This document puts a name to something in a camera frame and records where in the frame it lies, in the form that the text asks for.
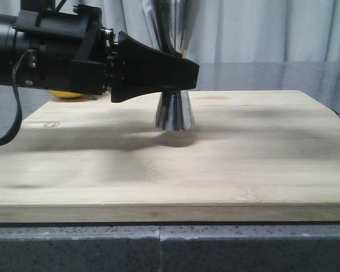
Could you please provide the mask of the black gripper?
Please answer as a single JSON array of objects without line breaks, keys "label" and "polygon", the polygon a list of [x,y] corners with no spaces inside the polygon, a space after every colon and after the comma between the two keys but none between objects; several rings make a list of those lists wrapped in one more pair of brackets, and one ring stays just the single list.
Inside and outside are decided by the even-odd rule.
[{"label": "black gripper", "polygon": [[12,25],[12,85],[100,96],[111,102],[196,87],[199,65],[105,28],[101,8],[22,4]]}]

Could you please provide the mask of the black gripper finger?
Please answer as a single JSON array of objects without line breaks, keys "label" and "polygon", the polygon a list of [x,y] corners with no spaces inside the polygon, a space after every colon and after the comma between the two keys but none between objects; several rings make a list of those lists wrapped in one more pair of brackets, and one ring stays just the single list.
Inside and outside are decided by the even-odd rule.
[{"label": "black gripper finger", "polygon": [[177,49],[177,1],[157,1],[157,24],[160,50],[164,53],[182,57]]}]

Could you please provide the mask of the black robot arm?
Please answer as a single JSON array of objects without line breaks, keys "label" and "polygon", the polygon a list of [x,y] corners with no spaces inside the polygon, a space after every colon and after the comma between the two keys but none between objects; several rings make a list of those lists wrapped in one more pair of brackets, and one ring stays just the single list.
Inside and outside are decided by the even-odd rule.
[{"label": "black robot arm", "polygon": [[86,95],[111,92],[114,103],[157,92],[195,88],[199,66],[174,50],[161,52],[102,24],[98,7],[73,14],[52,1],[23,1],[17,16],[0,14],[0,85]]}]

